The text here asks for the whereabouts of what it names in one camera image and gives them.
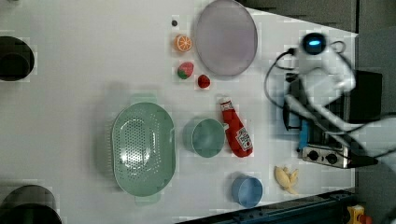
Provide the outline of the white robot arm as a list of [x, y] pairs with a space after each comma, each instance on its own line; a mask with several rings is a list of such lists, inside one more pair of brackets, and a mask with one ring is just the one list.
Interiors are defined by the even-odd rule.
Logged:
[[288, 75], [283, 117], [301, 119], [302, 159], [351, 169], [377, 165], [395, 151], [395, 114], [351, 122], [351, 93], [357, 89], [353, 64], [321, 33], [304, 35], [294, 51], [297, 73]]

